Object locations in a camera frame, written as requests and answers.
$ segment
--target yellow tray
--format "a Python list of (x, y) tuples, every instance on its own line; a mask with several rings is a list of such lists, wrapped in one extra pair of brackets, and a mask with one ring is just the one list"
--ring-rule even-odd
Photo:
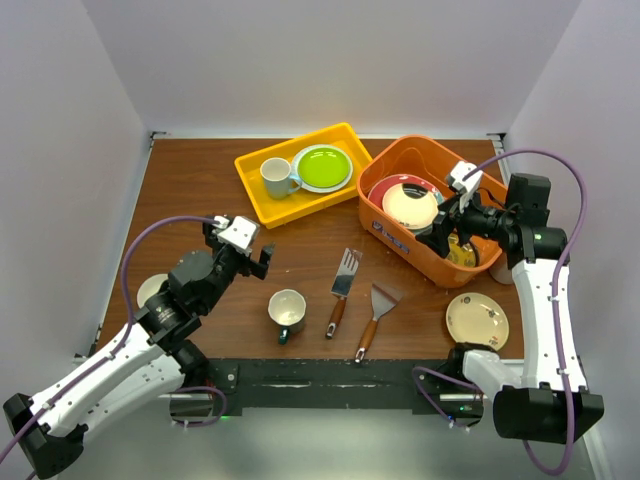
[[(353, 175), (349, 183), (337, 192), (318, 194), (300, 189), (282, 200), (273, 200), (260, 176), (260, 165), (271, 157), (286, 158), (289, 162), (303, 148), (316, 144), (335, 145), (344, 150), (353, 162)], [(317, 212), (350, 198), (358, 196), (356, 183), (360, 172), (371, 163), (371, 155), (348, 123), (338, 123), (317, 132), (278, 143), (257, 152), (236, 158), (235, 165), (249, 194), (253, 208), (260, 222), (267, 228), (278, 227), (284, 223)]]

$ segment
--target light blue mug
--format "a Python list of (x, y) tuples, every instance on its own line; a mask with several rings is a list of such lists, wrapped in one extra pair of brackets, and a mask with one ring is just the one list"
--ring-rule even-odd
[(260, 175), (273, 199), (280, 200), (300, 190), (302, 180), (291, 171), (291, 164), (284, 158), (270, 158), (260, 166)]

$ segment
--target label on orange bin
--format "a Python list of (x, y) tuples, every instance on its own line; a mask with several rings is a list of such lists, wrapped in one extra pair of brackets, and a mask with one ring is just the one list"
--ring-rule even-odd
[(376, 232), (380, 232), (382, 234), (383, 237), (388, 238), (389, 240), (391, 240), (391, 242), (398, 247), (400, 250), (402, 250), (404, 253), (409, 253), (409, 247), (407, 247), (405, 244), (401, 243), (398, 239), (396, 239), (396, 237), (394, 237), (393, 235), (391, 235), (389, 232), (387, 232), (384, 227), (382, 225), (380, 225), (378, 222), (376, 222), (375, 220), (372, 223), (373, 225), (373, 229)]

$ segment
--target orange bin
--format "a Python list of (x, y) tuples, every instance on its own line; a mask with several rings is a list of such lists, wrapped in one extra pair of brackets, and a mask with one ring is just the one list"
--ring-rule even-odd
[[(409, 135), (389, 145), (362, 171), (357, 182), (362, 226), (443, 288), (461, 287), (474, 275), (488, 269), (500, 256), (498, 244), (473, 237), (472, 242), (478, 252), (478, 265), (473, 268), (455, 265), (418, 242), (412, 232), (371, 203), (367, 195), (376, 183), (389, 175), (411, 174), (431, 182), (448, 198), (453, 193), (445, 183), (445, 178), (460, 160), (461, 157), (428, 137)], [(507, 188), (503, 184), (483, 175), (480, 186), (504, 202)], [(486, 192), (481, 191), (481, 195), (483, 204), (493, 204)]]

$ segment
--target gray floor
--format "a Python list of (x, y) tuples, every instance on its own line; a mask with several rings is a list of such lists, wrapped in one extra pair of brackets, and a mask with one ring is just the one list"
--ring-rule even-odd
[[(159, 399), (87, 445), (60, 480), (548, 479), (490, 418), (469, 434), (405, 411), (248, 409), (208, 428), (171, 426)], [(593, 480), (582, 441), (562, 479)], [(562, 446), (535, 450), (557, 464)]]

